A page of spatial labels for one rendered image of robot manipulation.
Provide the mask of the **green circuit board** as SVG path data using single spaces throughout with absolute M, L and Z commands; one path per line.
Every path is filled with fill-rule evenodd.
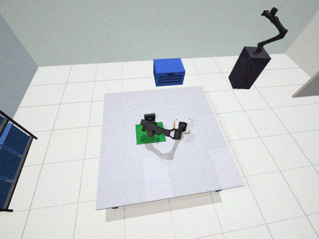
M 163 123 L 162 122 L 157 122 L 157 126 L 163 128 Z M 137 145 L 138 144 L 146 144 L 146 143 L 154 143 L 154 142 L 163 142 L 166 141 L 165 135 L 160 134 L 157 135 L 154 134 L 153 137 L 147 136 L 147 129 L 146 131 L 142 131 L 143 125 L 141 124 L 136 124 L 136 139 L 137 139 Z

